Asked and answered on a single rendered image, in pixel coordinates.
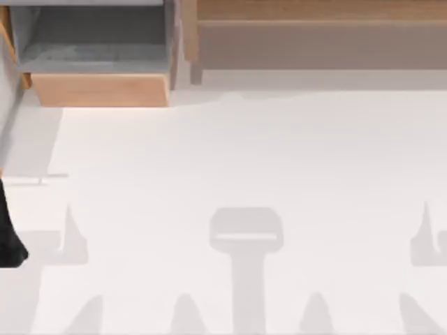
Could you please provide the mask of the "wooden cupboard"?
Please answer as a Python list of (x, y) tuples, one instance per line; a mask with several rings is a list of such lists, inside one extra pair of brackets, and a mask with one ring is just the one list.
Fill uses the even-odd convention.
[(446, 68), (447, 0), (176, 0), (202, 69)]

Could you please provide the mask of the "pale wooden drawer front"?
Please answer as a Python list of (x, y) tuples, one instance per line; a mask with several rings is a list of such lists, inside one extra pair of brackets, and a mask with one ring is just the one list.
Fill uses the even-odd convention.
[(45, 107), (166, 107), (170, 76), (151, 73), (33, 73)]

